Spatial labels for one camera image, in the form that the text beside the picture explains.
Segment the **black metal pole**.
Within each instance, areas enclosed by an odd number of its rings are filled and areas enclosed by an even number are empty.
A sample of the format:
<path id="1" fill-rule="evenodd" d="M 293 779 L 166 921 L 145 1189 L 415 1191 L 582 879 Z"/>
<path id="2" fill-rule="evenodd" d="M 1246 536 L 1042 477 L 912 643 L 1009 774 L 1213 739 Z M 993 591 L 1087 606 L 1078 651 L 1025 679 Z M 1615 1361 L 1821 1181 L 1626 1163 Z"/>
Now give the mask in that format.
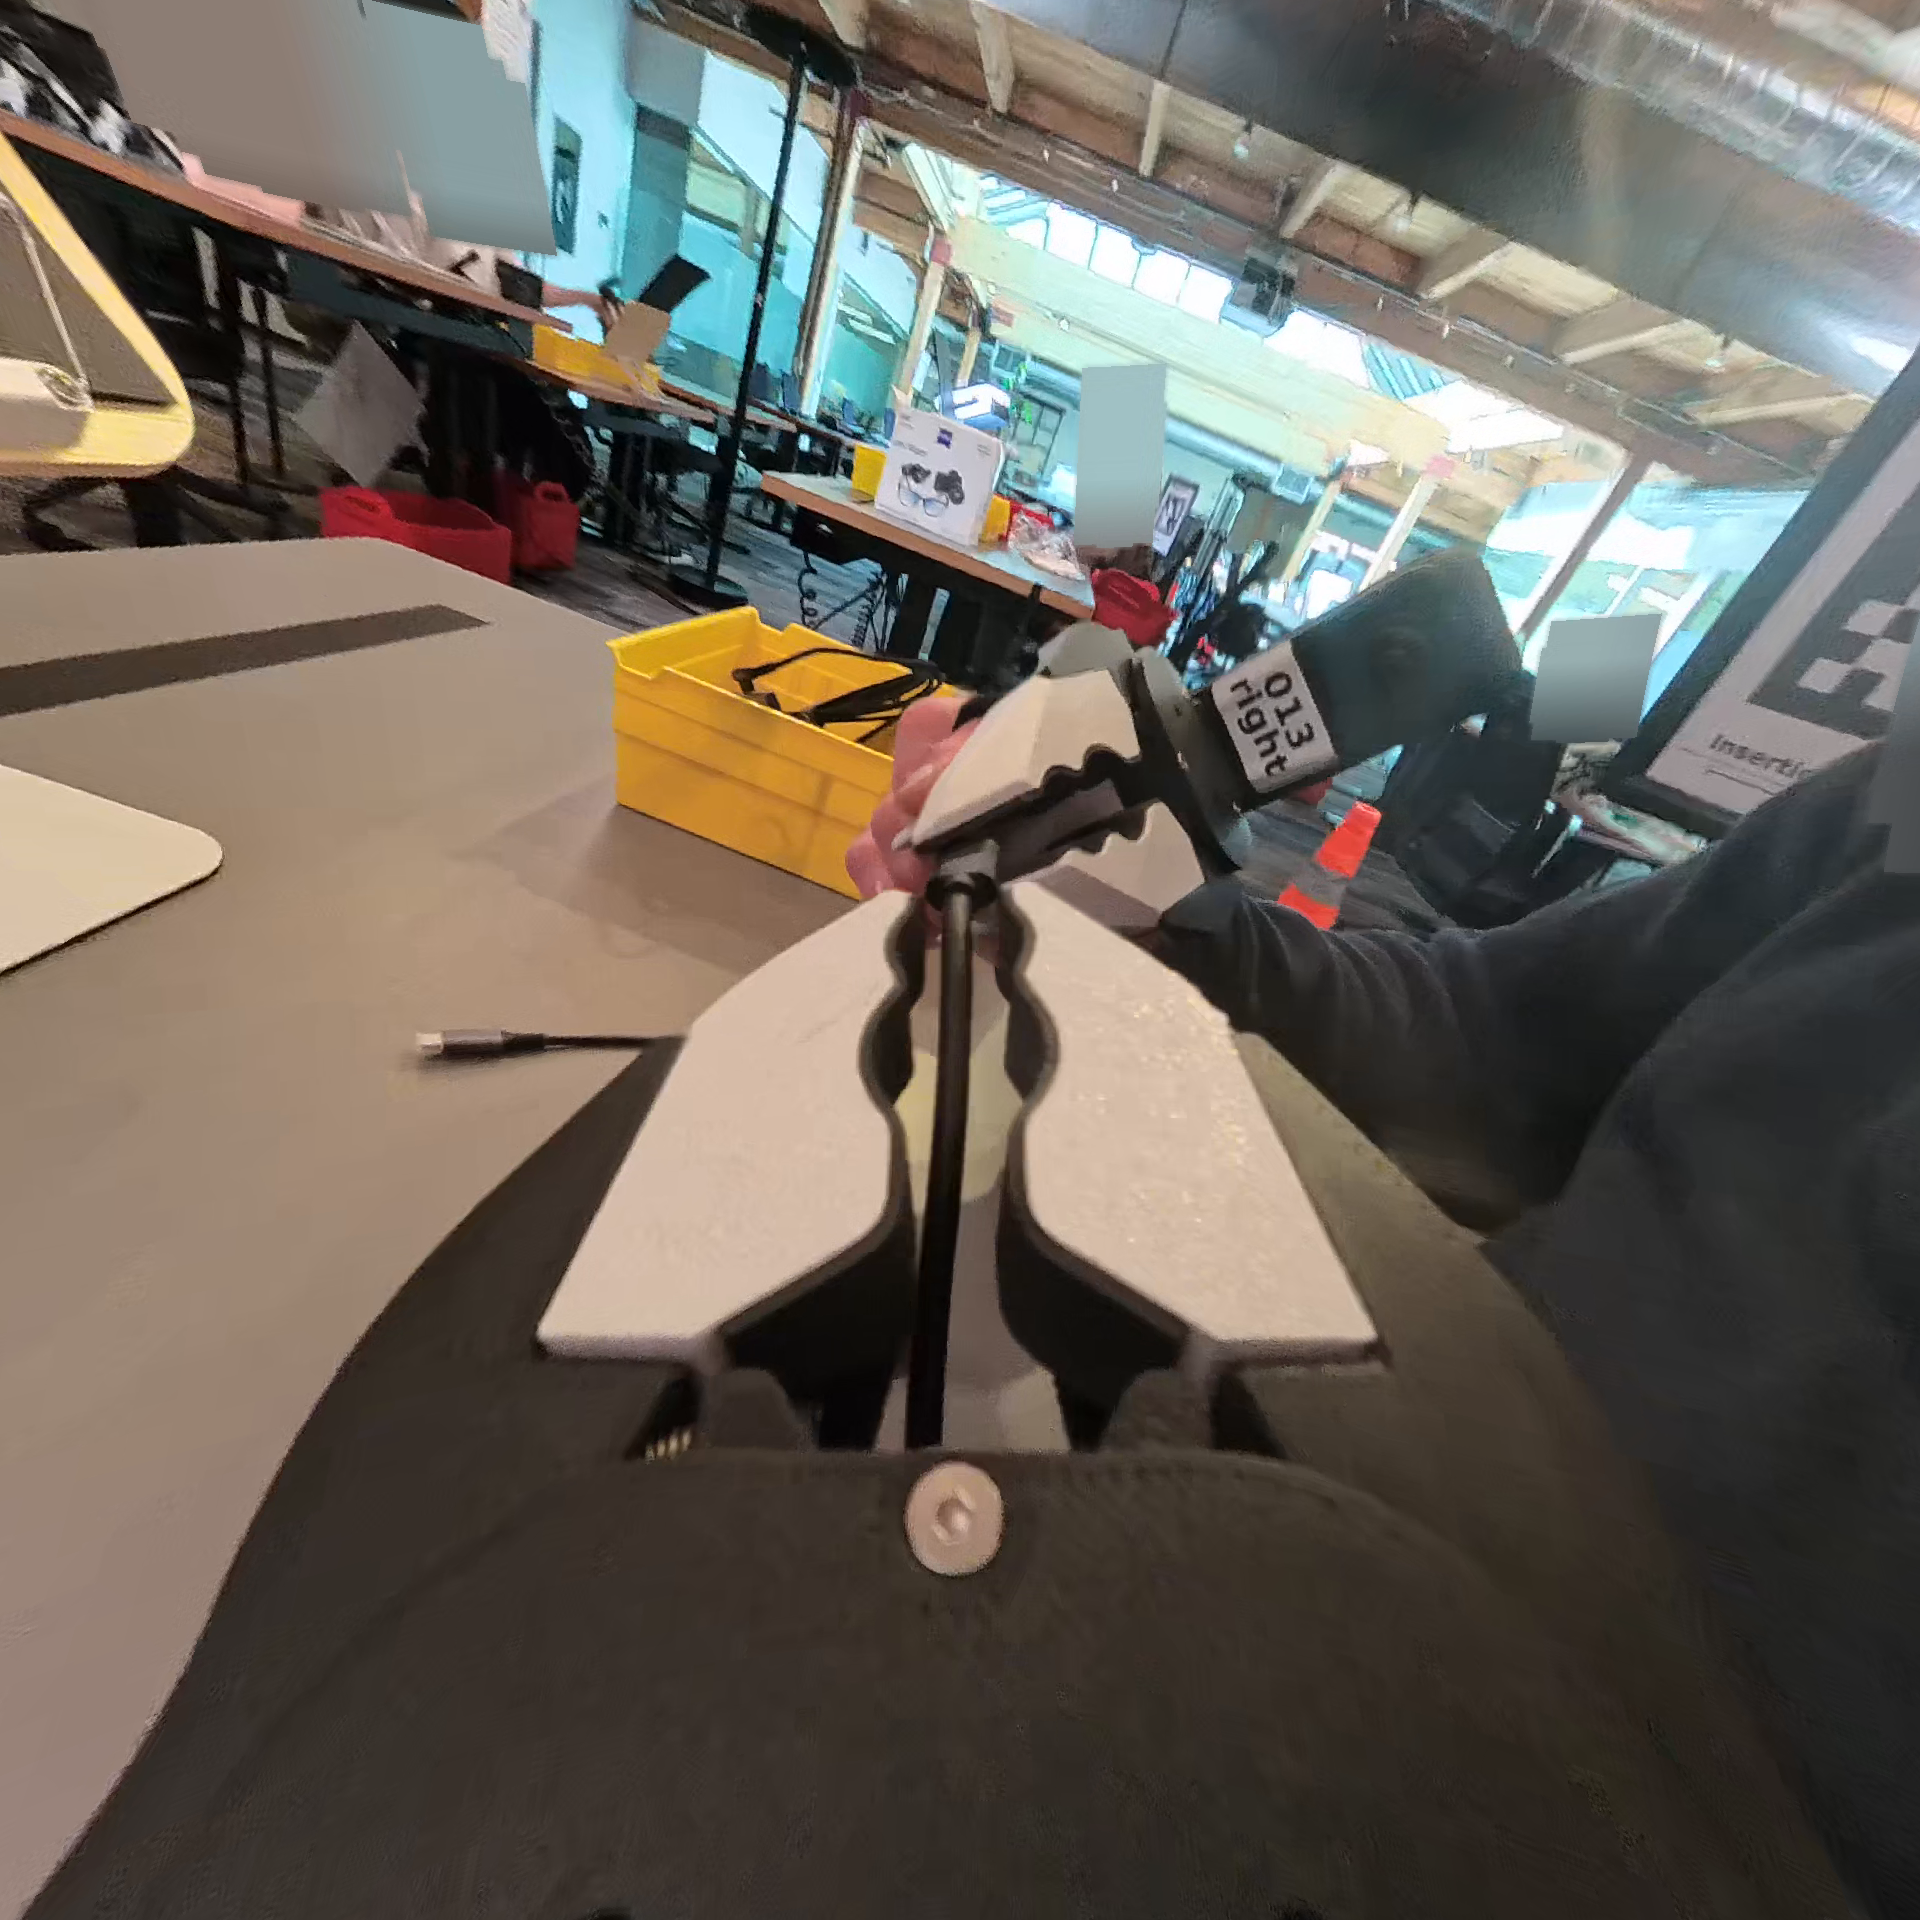
<path id="1" fill-rule="evenodd" d="M 741 442 L 746 440 L 747 418 L 755 402 L 755 370 L 761 359 L 759 349 L 763 334 L 763 318 L 776 279 L 778 238 L 784 217 L 787 187 L 794 170 L 794 154 L 800 136 L 803 103 L 809 91 L 809 83 L 815 80 L 829 85 L 842 98 L 857 87 L 857 66 L 838 40 L 826 40 L 824 35 L 816 35 L 813 27 L 803 25 L 794 17 L 767 5 L 747 5 L 744 10 L 744 21 L 744 32 L 761 50 L 784 59 L 784 114 L 776 161 L 776 182 L 769 201 L 767 235 L 759 243 L 759 266 L 752 288 L 747 339 L 744 344 L 738 367 L 737 397 L 731 414 L 727 416 L 725 430 L 718 442 L 714 472 L 710 477 L 706 551 L 705 563 L 693 577 L 695 597 L 710 611 L 735 611 L 746 606 L 747 602 L 746 591 L 722 574 L 722 554 L 727 546 Z"/>

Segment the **orange traffic cone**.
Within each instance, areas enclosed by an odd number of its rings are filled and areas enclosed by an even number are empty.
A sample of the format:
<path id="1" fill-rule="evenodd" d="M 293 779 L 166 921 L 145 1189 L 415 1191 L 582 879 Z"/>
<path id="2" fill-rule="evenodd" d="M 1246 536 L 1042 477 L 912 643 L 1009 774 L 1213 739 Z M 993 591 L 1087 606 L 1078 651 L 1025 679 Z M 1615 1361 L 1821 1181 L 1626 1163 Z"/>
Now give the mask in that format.
<path id="1" fill-rule="evenodd" d="M 1285 882 L 1278 907 L 1315 928 L 1335 928 L 1354 879 L 1375 847 L 1379 826 L 1379 808 L 1366 801 L 1349 805 L 1313 857 Z"/>

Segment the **white printed box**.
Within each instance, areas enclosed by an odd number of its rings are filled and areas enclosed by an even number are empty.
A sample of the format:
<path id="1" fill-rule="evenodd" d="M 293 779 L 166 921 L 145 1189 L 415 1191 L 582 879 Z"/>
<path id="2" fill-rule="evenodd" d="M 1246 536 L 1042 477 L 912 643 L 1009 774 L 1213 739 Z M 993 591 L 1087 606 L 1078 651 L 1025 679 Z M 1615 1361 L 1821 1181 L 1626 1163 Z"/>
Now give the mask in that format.
<path id="1" fill-rule="evenodd" d="M 976 549 L 1001 463 L 1005 447 L 994 432 L 944 414 L 899 414 L 873 494 L 875 515 L 935 543 Z"/>

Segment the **person's right hand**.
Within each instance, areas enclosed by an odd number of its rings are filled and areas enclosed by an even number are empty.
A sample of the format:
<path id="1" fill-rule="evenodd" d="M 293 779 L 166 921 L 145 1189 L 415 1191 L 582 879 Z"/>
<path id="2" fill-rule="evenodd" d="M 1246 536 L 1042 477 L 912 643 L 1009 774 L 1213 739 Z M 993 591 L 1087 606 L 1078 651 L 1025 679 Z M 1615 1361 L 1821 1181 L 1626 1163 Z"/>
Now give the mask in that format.
<path id="1" fill-rule="evenodd" d="M 897 728 L 889 789 L 849 848 L 849 879 L 861 899 L 925 894 L 934 863 L 915 845 L 919 819 L 934 787 L 971 731 L 971 707 L 963 701 L 921 701 L 907 707 Z"/>

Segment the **red storage box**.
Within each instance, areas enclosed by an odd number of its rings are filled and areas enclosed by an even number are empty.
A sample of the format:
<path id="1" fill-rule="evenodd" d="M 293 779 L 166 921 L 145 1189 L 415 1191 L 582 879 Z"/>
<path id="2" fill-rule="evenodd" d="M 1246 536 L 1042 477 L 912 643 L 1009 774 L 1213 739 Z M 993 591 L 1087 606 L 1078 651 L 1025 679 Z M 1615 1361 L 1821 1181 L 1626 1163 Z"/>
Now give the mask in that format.
<path id="1" fill-rule="evenodd" d="M 513 573 L 535 578 L 579 563 L 582 505 L 559 482 L 534 482 L 509 467 L 495 472 L 495 519 L 509 531 Z"/>
<path id="2" fill-rule="evenodd" d="M 328 487 L 320 493 L 325 539 L 379 539 L 475 574 L 513 584 L 513 531 L 462 499 L 413 490 Z"/>

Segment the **wooden topped desk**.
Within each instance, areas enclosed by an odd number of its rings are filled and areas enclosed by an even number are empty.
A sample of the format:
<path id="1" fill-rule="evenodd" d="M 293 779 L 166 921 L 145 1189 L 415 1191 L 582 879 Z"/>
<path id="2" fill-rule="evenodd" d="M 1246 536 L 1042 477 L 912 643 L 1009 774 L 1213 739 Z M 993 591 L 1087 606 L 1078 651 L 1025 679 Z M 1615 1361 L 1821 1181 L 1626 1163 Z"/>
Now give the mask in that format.
<path id="1" fill-rule="evenodd" d="M 847 479 L 774 473 L 759 493 L 797 515 L 813 561 L 870 561 L 895 597 L 883 651 L 935 665 L 963 688 L 1000 688 L 1029 673 L 1045 641 L 1093 617 L 1093 593 L 1005 546 L 963 546 L 899 525 L 855 499 Z"/>
<path id="2" fill-rule="evenodd" d="M 152 213 L 207 234 L 224 306 L 245 283 L 278 297 L 288 320 L 315 312 L 394 349 L 418 373 L 421 473 L 433 496 L 489 512 L 509 499 L 501 473 L 518 472 L 521 490 L 534 490 L 542 449 L 567 445 L 591 459 L 593 430 L 673 442 L 690 425 L 721 425 L 601 346 L 560 352 L 570 326 L 550 315 L 546 283 L 513 256 L 480 261 L 461 248 L 446 270 L 313 209 L 285 216 L 251 187 L 174 177 L 29 117 L 8 112 L 6 134 L 58 201 Z"/>

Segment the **yellow plastic bin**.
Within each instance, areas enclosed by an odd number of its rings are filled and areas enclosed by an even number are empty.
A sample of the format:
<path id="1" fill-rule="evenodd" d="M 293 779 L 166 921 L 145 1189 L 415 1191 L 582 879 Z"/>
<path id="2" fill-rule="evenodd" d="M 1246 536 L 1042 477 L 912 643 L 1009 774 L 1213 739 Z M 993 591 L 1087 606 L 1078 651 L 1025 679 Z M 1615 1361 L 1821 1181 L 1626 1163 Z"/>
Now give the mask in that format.
<path id="1" fill-rule="evenodd" d="M 613 639 L 616 801 L 832 894 L 889 789 L 907 707 L 952 698 L 927 661 L 866 654 L 755 609 Z"/>

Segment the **white board panel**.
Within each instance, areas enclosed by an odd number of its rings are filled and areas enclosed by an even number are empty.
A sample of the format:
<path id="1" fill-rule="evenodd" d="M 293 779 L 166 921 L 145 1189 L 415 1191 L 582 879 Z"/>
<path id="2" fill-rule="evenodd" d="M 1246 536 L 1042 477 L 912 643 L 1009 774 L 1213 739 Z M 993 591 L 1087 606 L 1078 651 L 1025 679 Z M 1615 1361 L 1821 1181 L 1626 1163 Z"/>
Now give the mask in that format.
<path id="1" fill-rule="evenodd" d="M 534 97 L 455 5 L 102 2 L 135 121 L 208 177 L 518 255 L 555 248 Z"/>

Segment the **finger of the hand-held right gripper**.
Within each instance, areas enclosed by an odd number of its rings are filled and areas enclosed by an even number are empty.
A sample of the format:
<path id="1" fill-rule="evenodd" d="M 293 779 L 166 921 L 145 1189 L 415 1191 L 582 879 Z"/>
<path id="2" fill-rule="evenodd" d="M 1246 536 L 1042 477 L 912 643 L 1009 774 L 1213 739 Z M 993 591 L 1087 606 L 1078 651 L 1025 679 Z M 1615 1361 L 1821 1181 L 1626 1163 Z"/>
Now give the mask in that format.
<path id="1" fill-rule="evenodd" d="M 1189 832 L 1161 801 L 1099 824 L 1038 871 L 1042 893 L 1120 938 L 1155 930 L 1207 882 Z"/>
<path id="2" fill-rule="evenodd" d="M 1038 882 L 1099 824 L 1153 801 L 1125 667 L 1040 674 L 976 720 L 915 845 L 934 863 L 930 887 Z"/>

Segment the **framed marker board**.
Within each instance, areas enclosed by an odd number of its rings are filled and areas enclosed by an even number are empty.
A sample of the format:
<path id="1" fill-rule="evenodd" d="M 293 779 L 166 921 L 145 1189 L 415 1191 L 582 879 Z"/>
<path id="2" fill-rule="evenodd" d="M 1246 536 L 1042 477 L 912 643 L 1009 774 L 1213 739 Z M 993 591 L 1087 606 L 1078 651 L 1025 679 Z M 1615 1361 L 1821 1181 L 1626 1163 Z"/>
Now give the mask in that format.
<path id="1" fill-rule="evenodd" d="M 1600 793 L 1725 837 L 1883 739 L 1915 639 L 1915 586 L 1911 357 L 1616 752 Z"/>

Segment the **white tablet stand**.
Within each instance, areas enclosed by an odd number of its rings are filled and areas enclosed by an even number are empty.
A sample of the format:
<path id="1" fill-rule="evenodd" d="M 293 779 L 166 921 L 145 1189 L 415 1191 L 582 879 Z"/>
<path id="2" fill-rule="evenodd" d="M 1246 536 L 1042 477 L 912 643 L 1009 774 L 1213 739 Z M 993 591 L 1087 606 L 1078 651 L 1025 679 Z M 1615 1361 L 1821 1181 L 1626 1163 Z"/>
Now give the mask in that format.
<path id="1" fill-rule="evenodd" d="M 168 350 L 2 142 L 2 473 L 146 479 L 194 440 Z"/>

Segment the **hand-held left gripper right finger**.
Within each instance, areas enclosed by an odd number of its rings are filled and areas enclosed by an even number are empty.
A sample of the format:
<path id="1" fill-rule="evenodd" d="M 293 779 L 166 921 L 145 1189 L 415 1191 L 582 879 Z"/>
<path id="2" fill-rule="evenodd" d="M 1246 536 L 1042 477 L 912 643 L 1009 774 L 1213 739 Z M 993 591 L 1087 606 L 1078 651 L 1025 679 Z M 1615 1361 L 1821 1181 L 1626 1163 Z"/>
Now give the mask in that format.
<path id="1" fill-rule="evenodd" d="M 1355 1366 L 1379 1330 L 1230 1022 L 1038 885 L 1001 897 L 1000 1311 L 1071 1402 Z"/>

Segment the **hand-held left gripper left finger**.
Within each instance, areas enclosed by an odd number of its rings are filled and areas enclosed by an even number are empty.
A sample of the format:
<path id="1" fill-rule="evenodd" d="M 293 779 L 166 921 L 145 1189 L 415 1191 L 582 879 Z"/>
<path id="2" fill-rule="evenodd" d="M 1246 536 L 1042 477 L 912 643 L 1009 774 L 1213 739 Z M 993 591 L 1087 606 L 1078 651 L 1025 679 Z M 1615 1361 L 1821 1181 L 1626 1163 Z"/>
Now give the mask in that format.
<path id="1" fill-rule="evenodd" d="M 538 1323 L 555 1361 L 761 1369 L 818 1402 L 893 1382 L 917 1227 L 897 1104 L 921 903 L 883 894 L 689 1029 Z"/>

